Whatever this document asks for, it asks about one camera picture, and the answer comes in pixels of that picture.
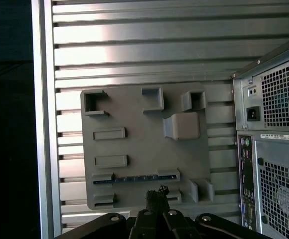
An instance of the gray plastic bracket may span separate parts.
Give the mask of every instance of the gray plastic bracket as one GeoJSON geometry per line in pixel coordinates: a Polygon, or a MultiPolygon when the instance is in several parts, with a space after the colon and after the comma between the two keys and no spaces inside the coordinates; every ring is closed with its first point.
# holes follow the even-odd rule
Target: gray plastic bracket
{"type": "Polygon", "coordinates": [[[82,107],[81,110],[86,116],[108,116],[109,113],[97,108],[97,101],[105,99],[108,94],[103,90],[85,90],[81,92],[82,107]]]}
{"type": "Polygon", "coordinates": [[[142,94],[147,97],[156,97],[157,105],[143,108],[143,113],[156,112],[164,110],[163,90],[161,87],[142,87],[142,94]]]}
{"type": "Polygon", "coordinates": [[[207,179],[190,180],[191,197],[196,202],[211,201],[214,202],[214,188],[207,179]]]}
{"type": "Polygon", "coordinates": [[[181,95],[182,111],[199,111],[207,107],[205,91],[191,90],[181,95]]]}
{"type": "Polygon", "coordinates": [[[163,119],[164,137],[175,141],[200,138],[199,115],[197,112],[182,112],[163,119]]]}

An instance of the ventilation grille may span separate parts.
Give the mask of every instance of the ventilation grille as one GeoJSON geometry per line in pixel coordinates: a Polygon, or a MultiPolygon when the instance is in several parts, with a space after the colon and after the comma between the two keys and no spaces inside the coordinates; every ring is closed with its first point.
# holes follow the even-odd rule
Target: ventilation grille
{"type": "Polygon", "coordinates": [[[260,182],[262,208],[269,225],[289,238],[289,168],[265,162],[260,182]]]}
{"type": "Polygon", "coordinates": [[[264,121],[267,127],[289,127],[289,66],[262,79],[264,121]]]}

